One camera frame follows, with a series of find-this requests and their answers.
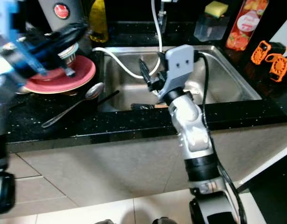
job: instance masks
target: red logo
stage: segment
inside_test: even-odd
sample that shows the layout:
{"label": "red logo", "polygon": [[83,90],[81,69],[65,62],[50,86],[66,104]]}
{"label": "red logo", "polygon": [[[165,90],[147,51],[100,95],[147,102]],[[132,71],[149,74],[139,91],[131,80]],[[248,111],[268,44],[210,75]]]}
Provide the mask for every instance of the red logo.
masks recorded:
{"label": "red logo", "polygon": [[69,8],[62,3],[56,3],[54,6],[54,13],[57,15],[60,19],[67,19],[70,16]]}

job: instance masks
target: black cable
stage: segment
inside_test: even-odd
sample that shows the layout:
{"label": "black cable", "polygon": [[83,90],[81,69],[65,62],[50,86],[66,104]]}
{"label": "black cable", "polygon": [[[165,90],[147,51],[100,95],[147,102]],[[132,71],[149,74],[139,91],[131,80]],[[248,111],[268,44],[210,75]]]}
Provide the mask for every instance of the black cable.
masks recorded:
{"label": "black cable", "polygon": [[[211,136],[210,133],[210,129],[206,120],[206,115],[205,115],[205,100],[206,100],[206,96],[207,96],[207,91],[208,91],[208,87],[209,87],[209,64],[208,64],[208,60],[206,58],[206,56],[203,53],[199,53],[198,54],[199,57],[202,57],[204,60],[204,66],[205,66],[205,80],[204,80],[204,91],[203,91],[203,123],[205,125],[205,128],[207,129],[210,141],[212,143],[212,147],[213,147],[213,151],[217,156],[217,151],[215,149],[215,144],[214,144],[214,140]],[[217,160],[218,160],[218,167],[222,173],[222,176],[224,177],[224,179],[227,181],[227,183],[229,184],[231,190],[233,191],[233,194],[236,197],[236,200],[238,202],[238,212],[240,215],[240,223],[241,224],[247,224],[247,220],[246,220],[246,214],[245,214],[245,210],[241,201],[241,198],[238,195],[237,189],[236,187],[233,185],[231,178],[229,177],[228,173],[226,172],[226,170],[224,169],[223,165],[221,164],[218,156],[217,156]]]}

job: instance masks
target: bottle label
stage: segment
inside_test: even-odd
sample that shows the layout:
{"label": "bottle label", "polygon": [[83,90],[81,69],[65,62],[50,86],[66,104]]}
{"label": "bottle label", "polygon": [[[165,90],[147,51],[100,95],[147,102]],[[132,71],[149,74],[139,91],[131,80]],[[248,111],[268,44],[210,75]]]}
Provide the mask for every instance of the bottle label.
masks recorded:
{"label": "bottle label", "polygon": [[54,5],[54,13],[58,18],[62,20],[66,20],[70,16],[69,7],[63,3],[56,3]]}
{"label": "bottle label", "polygon": [[243,32],[251,32],[257,27],[259,20],[257,13],[255,11],[250,11],[238,19],[238,29]]}

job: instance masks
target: yellow bottle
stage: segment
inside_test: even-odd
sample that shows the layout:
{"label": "yellow bottle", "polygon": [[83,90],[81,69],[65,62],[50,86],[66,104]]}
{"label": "yellow bottle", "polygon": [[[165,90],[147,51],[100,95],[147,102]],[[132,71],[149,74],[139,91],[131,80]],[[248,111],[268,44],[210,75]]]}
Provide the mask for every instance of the yellow bottle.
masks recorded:
{"label": "yellow bottle", "polygon": [[104,0],[95,0],[89,15],[89,23],[93,33],[90,38],[99,43],[109,39]]}

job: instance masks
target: faucet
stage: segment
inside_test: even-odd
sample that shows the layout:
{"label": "faucet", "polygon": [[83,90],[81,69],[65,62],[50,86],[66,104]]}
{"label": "faucet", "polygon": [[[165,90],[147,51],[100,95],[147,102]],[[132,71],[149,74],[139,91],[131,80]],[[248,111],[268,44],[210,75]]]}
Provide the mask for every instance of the faucet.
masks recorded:
{"label": "faucet", "polygon": [[164,10],[164,4],[166,2],[177,2],[178,0],[161,0],[161,6],[158,13],[158,23],[160,27],[161,34],[165,33],[166,23],[167,23],[167,13]]}

